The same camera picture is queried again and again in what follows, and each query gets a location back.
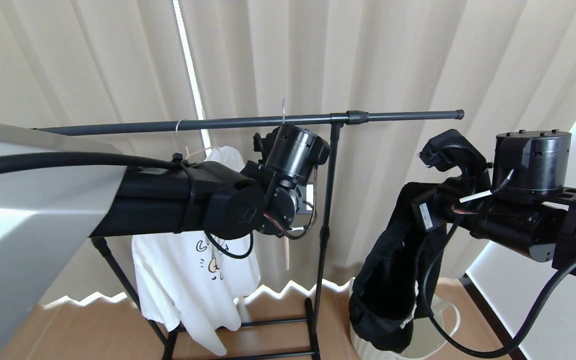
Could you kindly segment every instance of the black garment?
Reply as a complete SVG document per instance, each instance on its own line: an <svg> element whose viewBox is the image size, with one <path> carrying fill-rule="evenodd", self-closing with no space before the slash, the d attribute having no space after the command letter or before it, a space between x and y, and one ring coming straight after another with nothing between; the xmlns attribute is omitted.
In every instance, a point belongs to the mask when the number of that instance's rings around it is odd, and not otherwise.
<svg viewBox="0 0 576 360"><path fill-rule="evenodd" d="M415 222L411 201L436 184L407 183L399 193L388 227L374 244L352 285L350 323L360 338L382 351L401 353L409 346L413 321L403 328L416 302L414 319L428 317L420 287L432 259L444 249L446 226L426 232ZM432 302L441 260L430 273L427 296Z"/></svg>

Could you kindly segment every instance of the black baseboard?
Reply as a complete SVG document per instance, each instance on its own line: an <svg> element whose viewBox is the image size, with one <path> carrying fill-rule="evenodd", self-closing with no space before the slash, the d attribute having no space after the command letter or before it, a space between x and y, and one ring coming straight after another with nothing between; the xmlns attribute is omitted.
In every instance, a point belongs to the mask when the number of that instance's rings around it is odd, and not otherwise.
<svg viewBox="0 0 576 360"><path fill-rule="evenodd" d="M477 289L477 286L473 284L473 281L468 277L468 275L464 275L462 278L460 278L459 282L461 285L463 285L464 289L466 289L466 292L468 292L468 295L475 303L481 314L484 316L487 323L490 324L490 328L492 328L492 331L494 331L494 334L496 337L498 337L501 344L508 344L512 339L510 333L508 333L504 324L501 323L501 320L490 307L489 303L486 301L480 290ZM516 348L510 353L510 358L512 360L528 360L528 358L526 358L526 354L524 354L519 348Z"/></svg>

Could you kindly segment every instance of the white wall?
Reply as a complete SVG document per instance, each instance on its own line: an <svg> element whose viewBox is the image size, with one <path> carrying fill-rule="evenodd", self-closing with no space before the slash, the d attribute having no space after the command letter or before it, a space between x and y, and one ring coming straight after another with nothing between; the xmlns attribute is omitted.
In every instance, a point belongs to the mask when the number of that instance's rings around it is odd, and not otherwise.
<svg viewBox="0 0 576 360"><path fill-rule="evenodd" d="M566 186L576 187L576 123L571 132ZM554 270L491 243L467 272L514 335ZM576 359L576 278L557 287L521 348L531 360Z"/></svg>

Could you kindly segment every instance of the clothes rack horizontal bar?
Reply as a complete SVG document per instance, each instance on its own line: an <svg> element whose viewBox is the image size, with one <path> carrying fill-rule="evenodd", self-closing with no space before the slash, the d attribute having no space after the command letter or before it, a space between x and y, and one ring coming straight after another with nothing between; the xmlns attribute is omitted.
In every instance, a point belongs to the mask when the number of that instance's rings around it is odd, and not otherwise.
<svg viewBox="0 0 576 360"><path fill-rule="evenodd" d="M340 112L331 114L291 115L285 119L281 116L218 118L211 120L152 121L130 123L102 123L98 125L76 125L64 127L44 127L42 132L61 135L107 135L128 133L174 132L174 130L212 130L229 128L254 128L262 126L289 125L324 125L332 123L361 124L370 121L408 121L432 119L462 119L464 110L454 111L418 111L418 112L378 112L370 114L361 112L361 120L352 120L351 115L358 112Z"/></svg>
<svg viewBox="0 0 576 360"><path fill-rule="evenodd" d="M237 357L220 357L219 360L262 360L262 359L281 359L281 358L292 358L295 356L308 356L314 355L315 351L292 351L292 352L278 352L278 353L266 353L263 355L248 355L248 356L237 356Z"/></svg>
<svg viewBox="0 0 576 360"><path fill-rule="evenodd" d="M290 324L293 322L306 322L308 321L307 317L293 317L290 319L274 319L274 320L264 320L264 321L251 321L251 322L242 322L241 323L241 327L242 328L247 328L249 326L263 326L263 325L274 325L274 324ZM186 328L185 327L178 327L175 328L174 330L171 331L175 332L175 333L185 333L186 332Z"/></svg>

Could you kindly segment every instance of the white shirt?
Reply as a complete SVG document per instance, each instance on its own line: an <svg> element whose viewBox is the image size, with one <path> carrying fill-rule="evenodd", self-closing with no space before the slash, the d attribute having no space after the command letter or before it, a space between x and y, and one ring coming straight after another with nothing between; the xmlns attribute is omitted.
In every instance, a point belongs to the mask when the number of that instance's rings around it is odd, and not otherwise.
<svg viewBox="0 0 576 360"><path fill-rule="evenodd" d="M242 155L230 146L213 150L206 161L241 171ZM250 237L215 240L230 253L241 255ZM226 349L215 330L236 331L242 319L233 299L254 292L261 278L253 249L245 259L233 259L217 250L202 231L147 234L132 237L137 292L141 313L164 324L168 331L183 323L197 343L217 356Z"/></svg>

